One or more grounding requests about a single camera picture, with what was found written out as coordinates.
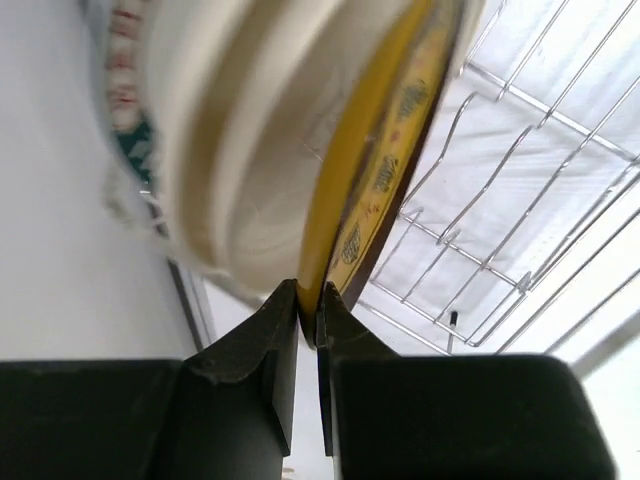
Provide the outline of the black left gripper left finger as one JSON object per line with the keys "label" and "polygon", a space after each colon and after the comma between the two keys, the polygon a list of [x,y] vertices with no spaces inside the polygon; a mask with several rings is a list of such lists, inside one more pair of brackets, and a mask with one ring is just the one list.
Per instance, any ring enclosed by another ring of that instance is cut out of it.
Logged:
{"label": "black left gripper left finger", "polygon": [[1,366],[5,479],[278,479],[291,450],[296,287],[186,360]]}

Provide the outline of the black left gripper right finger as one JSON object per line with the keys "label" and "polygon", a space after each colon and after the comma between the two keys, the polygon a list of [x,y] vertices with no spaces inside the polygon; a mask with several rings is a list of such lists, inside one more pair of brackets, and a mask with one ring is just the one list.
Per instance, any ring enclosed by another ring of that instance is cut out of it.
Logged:
{"label": "black left gripper right finger", "polygon": [[326,454],[339,479],[612,479],[585,392],[546,355],[403,356],[333,285],[316,313]]}

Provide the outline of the cream plate square logo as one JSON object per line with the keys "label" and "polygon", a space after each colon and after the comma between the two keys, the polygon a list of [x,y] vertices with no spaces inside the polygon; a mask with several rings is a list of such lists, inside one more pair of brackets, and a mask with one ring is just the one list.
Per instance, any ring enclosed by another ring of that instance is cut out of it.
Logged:
{"label": "cream plate square logo", "polygon": [[237,294],[296,274],[332,131],[424,1],[162,1],[145,51],[176,254]]}

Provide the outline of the yellow patterned plate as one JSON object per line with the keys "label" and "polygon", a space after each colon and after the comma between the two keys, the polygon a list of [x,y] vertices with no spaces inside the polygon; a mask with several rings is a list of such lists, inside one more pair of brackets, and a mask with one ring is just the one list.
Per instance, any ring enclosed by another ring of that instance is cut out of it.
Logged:
{"label": "yellow patterned plate", "polygon": [[443,95],[475,1],[412,1],[384,35],[339,118],[317,177],[297,272],[299,318],[316,342],[326,283],[360,292],[388,235]]}

